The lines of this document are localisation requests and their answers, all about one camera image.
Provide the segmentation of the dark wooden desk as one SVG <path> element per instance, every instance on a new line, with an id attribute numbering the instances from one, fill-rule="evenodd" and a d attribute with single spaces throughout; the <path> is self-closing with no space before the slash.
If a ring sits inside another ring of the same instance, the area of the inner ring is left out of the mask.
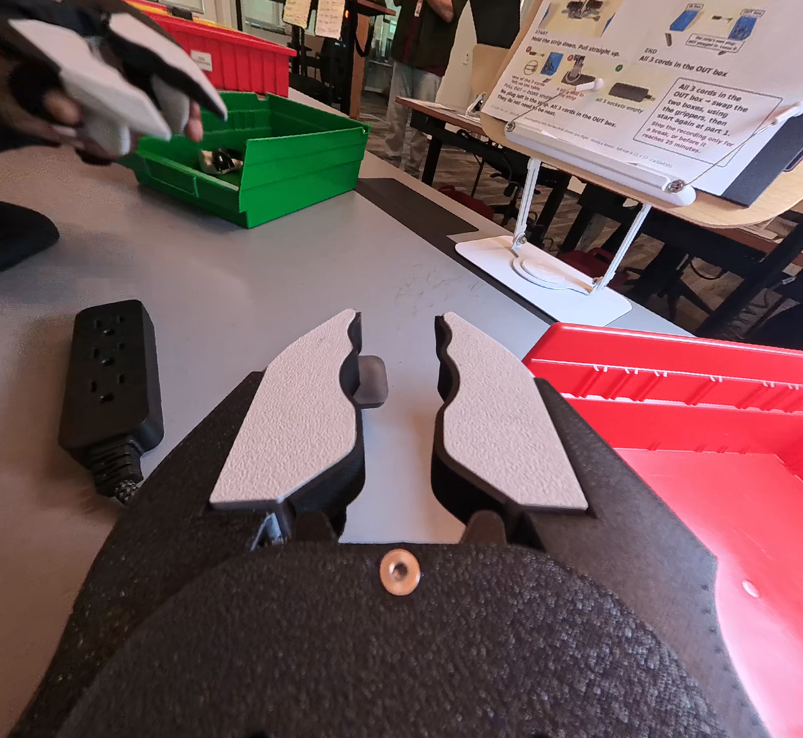
<path id="1" fill-rule="evenodd" d="M 465 114 L 440 107 L 434 102 L 429 103 L 404 97 L 398 97 L 396 101 L 410 111 L 412 128 L 430 137 L 423 166 L 423 183 L 429 186 L 434 184 L 442 148 L 444 146 L 455 148 L 478 161 L 478 170 L 470 195 L 477 198 L 478 182 L 483 171 L 492 169 L 491 176 L 501 179 L 505 183 L 506 202 L 486 204 L 493 208 L 495 215 L 501 216 L 502 226 L 506 226 L 518 215 L 519 203 L 523 196 L 527 177 L 528 156 L 491 140 L 481 124 L 471 120 Z M 526 222 L 525 231 L 527 241 L 534 246 L 542 248 L 545 245 L 547 230 L 560 208 L 570 180 L 571 177 L 566 172 L 547 165 L 540 167 L 537 175 L 537 187 L 545 187 L 548 194 L 541 204 L 536 220 L 533 223 Z"/>

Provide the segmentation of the yellow plastic bin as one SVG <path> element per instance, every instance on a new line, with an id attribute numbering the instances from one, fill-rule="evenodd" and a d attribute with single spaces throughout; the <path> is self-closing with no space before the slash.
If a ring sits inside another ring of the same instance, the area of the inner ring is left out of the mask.
<path id="1" fill-rule="evenodd" d="M 205 22 L 209 24 L 210 21 L 202 17 L 200 13 L 183 7 L 181 5 L 165 5 L 151 0 L 123 0 L 130 4 L 132 7 L 153 17 L 173 17 L 180 18 L 187 21 Z"/>

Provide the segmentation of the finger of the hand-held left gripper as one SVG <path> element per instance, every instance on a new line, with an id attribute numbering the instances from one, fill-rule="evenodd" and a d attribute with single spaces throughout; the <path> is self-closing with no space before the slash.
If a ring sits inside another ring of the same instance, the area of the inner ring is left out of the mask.
<path id="1" fill-rule="evenodd" d="M 170 133 L 186 130 L 192 103 L 227 121 L 226 105 L 215 87 L 164 30 L 131 13 L 113 13 L 107 37 L 126 76 L 148 93 Z"/>
<path id="2" fill-rule="evenodd" d="M 173 135 L 153 101 L 99 56 L 73 30 L 32 19 L 10 19 L 10 28 L 58 69 L 66 94 L 84 110 L 84 137 L 112 156 L 125 156 L 135 134 L 169 141 Z"/>

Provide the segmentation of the black power strip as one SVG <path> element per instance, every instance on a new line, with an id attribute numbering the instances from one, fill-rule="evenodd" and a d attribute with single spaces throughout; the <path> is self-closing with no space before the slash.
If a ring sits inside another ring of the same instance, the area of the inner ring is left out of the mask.
<path id="1" fill-rule="evenodd" d="M 164 438 L 153 322 L 139 300 L 75 316 L 58 443 L 102 496 L 128 505 L 142 456 Z"/>

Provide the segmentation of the red tote bag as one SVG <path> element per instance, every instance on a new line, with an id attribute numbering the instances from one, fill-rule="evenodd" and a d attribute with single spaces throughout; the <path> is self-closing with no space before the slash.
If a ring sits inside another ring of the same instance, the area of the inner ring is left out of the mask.
<path id="1" fill-rule="evenodd" d="M 491 206 L 472 197 L 469 193 L 458 190 L 453 184 L 442 184 L 437 187 L 437 191 L 489 221 L 493 221 L 495 217 L 495 211 Z"/>
<path id="2" fill-rule="evenodd" d="M 559 254 L 557 258 L 590 278 L 598 279 L 605 274 L 609 265 L 614 260 L 614 253 L 597 247 L 587 251 L 567 251 Z M 609 286 L 615 291 L 624 292 L 627 290 L 629 284 L 630 278 L 628 272 L 620 266 L 614 277 L 610 280 Z"/>

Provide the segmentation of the wooden post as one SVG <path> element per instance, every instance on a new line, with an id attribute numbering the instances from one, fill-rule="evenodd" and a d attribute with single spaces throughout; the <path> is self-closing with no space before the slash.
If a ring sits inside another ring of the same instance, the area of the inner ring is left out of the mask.
<path id="1" fill-rule="evenodd" d="M 364 51 L 368 49 L 367 44 L 367 37 L 368 37 L 368 29 L 369 25 L 372 23 L 372 19 L 363 14 L 358 13 L 356 11 L 356 7 L 353 10 L 349 11 L 349 20 L 352 24 L 353 30 L 353 62 L 352 62 L 352 76 L 350 81 L 350 92 L 349 92 L 349 102 L 348 102 L 348 110 L 345 112 L 354 119 L 358 120 L 360 117 L 360 110 L 361 110 L 361 96 L 363 91 L 363 82 L 365 78 L 365 63 L 366 58 L 365 55 L 360 55 L 358 47 Z"/>

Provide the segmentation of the red plastic bin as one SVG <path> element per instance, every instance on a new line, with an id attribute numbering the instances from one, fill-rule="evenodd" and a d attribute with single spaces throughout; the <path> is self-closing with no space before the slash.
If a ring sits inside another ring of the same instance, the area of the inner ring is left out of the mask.
<path id="1" fill-rule="evenodd" d="M 295 55 L 290 48 L 215 22 L 151 19 L 171 35 L 217 90 L 288 96 L 290 59 Z"/>
<path id="2" fill-rule="evenodd" d="M 801 362 L 569 324 L 524 359 L 716 558 L 724 643 L 770 736 L 802 733 Z"/>

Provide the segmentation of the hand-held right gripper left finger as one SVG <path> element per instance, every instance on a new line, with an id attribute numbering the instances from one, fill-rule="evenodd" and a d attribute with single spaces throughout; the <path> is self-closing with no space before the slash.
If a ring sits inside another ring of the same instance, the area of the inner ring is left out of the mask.
<path id="1" fill-rule="evenodd" d="M 267 366 L 235 436 L 210 506 L 267 509 L 321 480 L 357 446 L 361 321 L 346 309 Z"/>

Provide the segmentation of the black mesh wrist pad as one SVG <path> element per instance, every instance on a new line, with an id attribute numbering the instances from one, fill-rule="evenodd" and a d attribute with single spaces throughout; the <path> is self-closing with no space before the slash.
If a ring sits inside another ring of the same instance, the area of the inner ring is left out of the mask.
<path id="1" fill-rule="evenodd" d="M 42 213 L 1 202 L 1 271 L 39 254 L 59 241 L 53 221 Z"/>

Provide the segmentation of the green plastic bin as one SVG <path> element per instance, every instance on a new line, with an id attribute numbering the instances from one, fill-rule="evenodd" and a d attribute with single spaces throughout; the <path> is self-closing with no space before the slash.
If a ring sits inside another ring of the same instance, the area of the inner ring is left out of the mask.
<path id="1" fill-rule="evenodd" d="M 277 95 L 222 91 L 227 121 L 204 110 L 204 139 L 142 137 L 121 159 L 136 180 L 246 229 L 356 188 L 368 124 Z"/>

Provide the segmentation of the black panel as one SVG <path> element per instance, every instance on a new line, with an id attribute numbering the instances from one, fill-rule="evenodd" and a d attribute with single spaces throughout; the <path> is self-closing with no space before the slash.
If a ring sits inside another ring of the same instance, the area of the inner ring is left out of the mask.
<path id="1" fill-rule="evenodd" d="M 476 42 L 508 50 L 520 28 L 521 0 L 469 0 Z"/>

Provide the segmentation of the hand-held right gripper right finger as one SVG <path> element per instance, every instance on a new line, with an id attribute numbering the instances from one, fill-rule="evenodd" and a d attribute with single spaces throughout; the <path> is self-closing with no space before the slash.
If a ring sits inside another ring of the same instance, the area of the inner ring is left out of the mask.
<path id="1" fill-rule="evenodd" d="M 535 377 L 454 312 L 435 319 L 439 362 L 431 485 L 449 512 L 587 512 Z"/>

